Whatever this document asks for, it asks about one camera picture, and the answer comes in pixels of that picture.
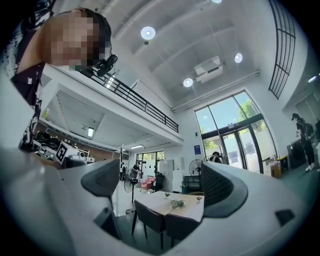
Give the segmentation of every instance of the air conditioner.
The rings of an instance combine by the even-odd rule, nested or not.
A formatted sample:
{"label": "air conditioner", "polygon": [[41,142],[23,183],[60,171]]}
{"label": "air conditioner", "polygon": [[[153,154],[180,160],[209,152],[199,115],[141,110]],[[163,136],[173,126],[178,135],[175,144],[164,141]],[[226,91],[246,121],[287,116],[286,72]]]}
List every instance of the air conditioner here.
{"label": "air conditioner", "polygon": [[221,65],[221,61],[218,56],[210,58],[195,66],[194,70],[197,74],[195,80],[197,82],[201,82],[202,84],[222,75],[224,72],[223,66]]}

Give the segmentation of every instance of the metal frame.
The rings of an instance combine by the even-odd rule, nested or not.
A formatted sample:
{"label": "metal frame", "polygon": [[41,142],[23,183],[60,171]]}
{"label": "metal frame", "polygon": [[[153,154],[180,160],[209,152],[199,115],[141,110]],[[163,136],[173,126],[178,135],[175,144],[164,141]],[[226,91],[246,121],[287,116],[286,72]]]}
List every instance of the metal frame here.
{"label": "metal frame", "polygon": [[294,60],[296,48],[296,30],[294,19],[288,13],[288,11],[280,3],[278,3],[278,1],[269,0],[269,4],[274,17],[276,32],[275,62],[271,82],[269,85],[269,91],[271,91],[274,96],[279,99],[287,83],[288,77],[290,76],[291,67]]}
{"label": "metal frame", "polygon": [[176,133],[179,133],[179,125],[174,122],[170,117],[165,115],[161,110],[152,105],[145,98],[140,96],[129,86],[125,85],[123,82],[113,77],[109,73],[100,77],[97,75],[98,69],[96,67],[76,67],[76,71],[80,72],[84,76],[90,78],[96,83],[100,84],[104,88],[110,90],[114,94],[122,97],[127,102],[130,102],[132,105],[136,106],[143,112],[147,113],[151,117],[155,118],[165,126],[169,127]]}
{"label": "metal frame", "polygon": [[[200,109],[197,109],[194,111],[194,114],[196,116],[196,119],[197,119],[197,123],[198,123],[198,126],[200,128],[200,125],[199,125],[199,121],[198,121],[198,118],[197,118],[197,115],[196,115],[196,112],[199,111],[199,110],[203,110],[205,108],[208,108],[209,111],[210,111],[210,114],[212,116],[212,119],[213,119],[213,122],[214,122],[214,125],[216,126],[216,130],[214,131],[210,131],[210,132],[207,132],[207,133],[204,133],[204,134],[201,134],[201,138],[202,138],[202,144],[203,144],[203,148],[205,147],[204,145],[204,140],[205,139],[209,139],[209,138],[212,138],[212,137],[219,137],[220,141],[221,141],[221,144],[222,144],[222,149],[223,149],[223,153],[226,154],[227,152],[227,149],[226,149],[226,145],[225,145],[225,142],[223,140],[223,137],[224,136],[227,136],[227,135],[230,135],[230,134],[234,134],[235,136],[235,139],[237,141],[237,144],[238,144],[238,148],[239,148],[239,151],[240,151],[240,156],[241,156],[241,161],[242,161],[242,166],[244,167],[244,169],[248,169],[248,165],[247,165],[247,159],[246,159],[246,153],[245,153],[245,149],[243,148],[243,145],[242,145],[242,141],[241,141],[241,137],[239,135],[239,131],[241,130],[244,130],[244,129],[249,129],[249,132],[251,134],[251,137],[252,137],[252,140],[253,140],[253,144],[254,144],[254,147],[255,147],[255,150],[256,150],[256,153],[257,153],[257,157],[258,157],[258,162],[259,162],[259,170],[260,170],[260,173],[263,174],[264,173],[264,167],[263,167],[263,161],[262,161],[262,156],[261,156],[261,152],[260,152],[260,147],[259,147],[259,144],[258,144],[258,140],[256,138],[256,135],[254,133],[254,130],[252,128],[252,124],[260,121],[260,120],[264,120],[264,117],[263,115],[260,113],[260,110],[258,109],[258,107],[256,106],[255,102],[252,100],[252,98],[246,93],[246,95],[249,97],[249,99],[252,101],[252,104],[255,108],[256,111],[258,111],[258,114],[255,115],[255,116],[252,116],[252,117],[247,117],[246,113],[244,112],[243,108],[241,107],[241,105],[239,104],[239,102],[237,101],[236,99],[236,96],[243,93],[246,91],[241,91],[239,93],[236,93],[236,94],[233,94],[231,96],[228,96],[226,98],[223,98],[217,102],[214,102],[210,105],[207,105],[207,106],[204,106]],[[245,116],[245,120],[243,121],[240,121],[240,122],[237,122],[235,124],[233,124],[232,127],[230,126],[226,126],[226,127],[222,127],[222,128],[218,128],[217,126],[217,122],[215,120],[215,117],[210,109],[210,106],[214,105],[214,104],[217,104],[219,102],[222,102],[224,100],[227,100],[227,99],[230,99],[230,98],[233,98],[237,104],[237,106],[239,107],[239,109],[242,111],[242,113],[244,114]],[[272,137],[271,135],[271,138],[272,138],[272,143],[273,143],[273,146],[274,146],[274,149],[275,149],[275,152],[277,154],[277,148],[275,146],[275,141],[274,141],[274,138]],[[206,150],[204,150],[204,158],[206,159],[207,158],[207,154],[206,154]]]}

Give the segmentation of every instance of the person in black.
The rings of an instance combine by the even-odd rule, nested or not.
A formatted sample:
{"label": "person in black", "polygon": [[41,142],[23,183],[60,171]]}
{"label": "person in black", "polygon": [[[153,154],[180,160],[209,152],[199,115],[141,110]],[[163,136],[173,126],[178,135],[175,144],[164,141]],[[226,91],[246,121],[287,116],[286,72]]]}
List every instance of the person in black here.
{"label": "person in black", "polygon": [[220,154],[219,152],[215,151],[212,153],[212,156],[209,158],[210,162],[215,162],[215,163],[219,163],[222,164],[221,160],[220,160]]}
{"label": "person in black", "polygon": [[[0,49],[0,70],[34,111],[19,145],[28,153],[33,151],[33,129],[41,114],[41,76],[45,64],[95,65],[111,41],[110,25],[101,14],[77,8],[52,16],[52,3],[38,0],[33,11],[25,13],[6,47]],[[34,157],[59,169],[58,162],[35,154]]]}
{"label": "person in black", "polygon": [[292,114],[291,120],[296,121],[297,136],[300,136],[300,142],[308,159],[309,166],[305,169],[305,171],[310,171],[315,167],[315,153],[311,141],[306,135],[306,122],[297,113]]}
{"label": "person in black", "polygon": [[125,163],[122,162],[120,166],[120,181],[123,181],[126,177],[126,167]]}
{"label": "person in black", "polygon": [[131,169],[131,177],[132,178],[137,178],[137,176],[138,176],[138,173],[140,172],[140,167],[139,167],[139,165],[140,165],[140,162],[137,162],[133,167],[132,167],[132,169]]}

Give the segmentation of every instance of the black fan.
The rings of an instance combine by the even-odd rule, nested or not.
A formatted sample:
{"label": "black fan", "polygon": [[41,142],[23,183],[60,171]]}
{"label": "black fan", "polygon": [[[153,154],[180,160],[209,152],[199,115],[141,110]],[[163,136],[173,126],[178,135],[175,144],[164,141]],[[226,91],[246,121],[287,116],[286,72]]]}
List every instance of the black fan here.
{"label": "black fan", "polygon": [[[127,174],[125,175],[124,178],[124,190],[127,193],[132,192],[132,197],[131,197],[131,205],[134,203],[134,187],[135,185],[138,183],[138,179],[137,178],[132,178],[131,177],[131,170],[132,168],[130,168],[127,172]],[[131,209],[128,209],[125,211],[125,214],[132,214],[133,211]]]}
{"label": "black fan", "polygon": [[191,176],[198,176],[199,177],[199,186],[200,191],[201,189],[201,168],[202,168],[202,159],[195,159],[189,165],[189,173]]}

